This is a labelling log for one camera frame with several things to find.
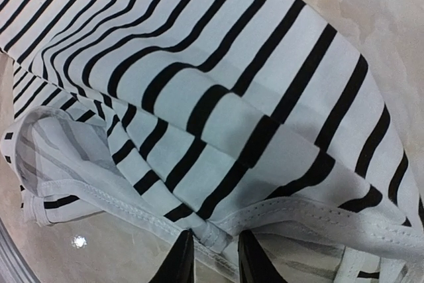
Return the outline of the black white striped shirt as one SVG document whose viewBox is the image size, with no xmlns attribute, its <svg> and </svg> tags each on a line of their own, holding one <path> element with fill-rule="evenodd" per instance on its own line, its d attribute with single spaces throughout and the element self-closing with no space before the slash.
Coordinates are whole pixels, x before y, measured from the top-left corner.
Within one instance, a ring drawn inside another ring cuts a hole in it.
<svg viewBox="0 0 424 283">
<path fill-rule="evenodd" d="M 423 199 L 361 53 L 303 0 L 1 0 L 25 219 L 100 211 L 240 282 L 422 282 Z"/>
</svg>

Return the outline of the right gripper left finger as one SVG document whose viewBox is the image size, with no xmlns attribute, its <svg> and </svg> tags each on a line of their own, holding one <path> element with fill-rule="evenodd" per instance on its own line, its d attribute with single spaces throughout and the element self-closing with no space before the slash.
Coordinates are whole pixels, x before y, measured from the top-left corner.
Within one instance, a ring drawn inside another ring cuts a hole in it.
<svg viewBox="0 0 424 283">
<path fill-rule="evenodd" d="M 158 269 L 158 282 L 194 282 L 194 241 L 191 231 L 182 231 Z"/>
</svg>

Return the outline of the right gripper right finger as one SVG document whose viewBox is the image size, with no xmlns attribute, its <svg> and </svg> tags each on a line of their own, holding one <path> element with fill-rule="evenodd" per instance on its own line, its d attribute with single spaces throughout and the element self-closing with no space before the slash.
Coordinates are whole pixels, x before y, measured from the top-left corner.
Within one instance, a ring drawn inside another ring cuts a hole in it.
<svg viewBox="0 0 424 283">
<path fill-rule="evenodd" d="M 252 231 L 243 231 L 238 236 L 238 263 L 240 282 L 277 283 L 282 281 L 282 277 Z"/>
</svg>

